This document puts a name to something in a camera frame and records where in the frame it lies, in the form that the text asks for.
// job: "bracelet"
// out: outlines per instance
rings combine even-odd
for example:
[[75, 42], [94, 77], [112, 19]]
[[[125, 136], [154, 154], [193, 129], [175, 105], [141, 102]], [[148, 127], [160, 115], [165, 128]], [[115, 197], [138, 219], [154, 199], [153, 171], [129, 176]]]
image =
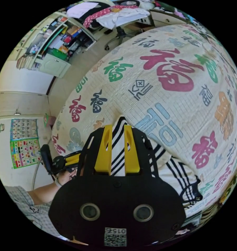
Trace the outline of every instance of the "bracelet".
[[61, 184], [59, 183], [59, 181], [58, 181], [58, 178], [56, 178], [55, 184], [56, 184], [58, 187], [62, 187], [62, 185], [61, 185]]

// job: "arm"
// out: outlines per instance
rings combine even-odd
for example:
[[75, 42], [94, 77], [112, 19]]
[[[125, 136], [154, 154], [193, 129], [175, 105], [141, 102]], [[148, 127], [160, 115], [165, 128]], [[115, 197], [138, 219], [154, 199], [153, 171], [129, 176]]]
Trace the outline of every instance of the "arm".
[[28, 194], [31, 196], [34, 201], [34, 205], [36, 206], [51, 202], [58, 190], [59, 187], [55, 183], [52, 183], [36, 188], [32, 191], [28, 191]]
[[[75, 175], [76, 170], [71, 173], [69, 173], [68, 171], [60, 173], [58, 175], [58, 182], [63, 186]], [[59, 189], [60, 188], [55, 183], [52, 183], [29, 191], [28, 194], [33, 199], [34, 205], [36, 206], [51, 202]]]

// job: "hand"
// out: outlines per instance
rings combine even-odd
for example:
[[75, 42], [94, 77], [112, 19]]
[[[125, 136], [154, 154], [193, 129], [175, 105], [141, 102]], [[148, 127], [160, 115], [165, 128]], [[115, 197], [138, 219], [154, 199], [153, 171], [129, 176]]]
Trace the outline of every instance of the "hand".
[[72, 180], [72, 177], [76, 175], [76, 169], [70, 173], [68, 171], [60, 172], [58, 174], [58, 182], [60, 185], [66, 184], [68, 181]]

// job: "number chart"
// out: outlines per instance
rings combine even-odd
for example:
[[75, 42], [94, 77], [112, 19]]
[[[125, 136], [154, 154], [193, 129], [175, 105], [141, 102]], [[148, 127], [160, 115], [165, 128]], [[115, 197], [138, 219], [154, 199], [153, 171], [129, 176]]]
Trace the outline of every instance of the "number chart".
[[36, 119], [12, 119], [10, 139], [38, 138]]
[[14, 169], [37, 164], [40, 161], [36, 119], [12, 120], [10, 150]]

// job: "cable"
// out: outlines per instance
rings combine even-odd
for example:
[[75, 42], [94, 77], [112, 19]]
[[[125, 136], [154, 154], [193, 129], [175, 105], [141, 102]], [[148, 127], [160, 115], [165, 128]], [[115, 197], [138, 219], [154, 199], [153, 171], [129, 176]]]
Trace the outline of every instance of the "cable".
[[34, 187], [35, 187], [35, 179], [36, 179], [36, 175], [37, 175], [37, 172], [38, 172], [39, 165], [40, 165], [40, 163], [41, 163], [41, 159], [42, 159], [42, 158], [40, 158], [40, 160], [39, 160], [39, 162], [38, 162], [38, 164], [37, 164], [37, 166], [36, 166], [36, 169], [35, 169], [35, 174], [34, 174], [33, 182], [32, 182], [32, 190], [34, 190]]

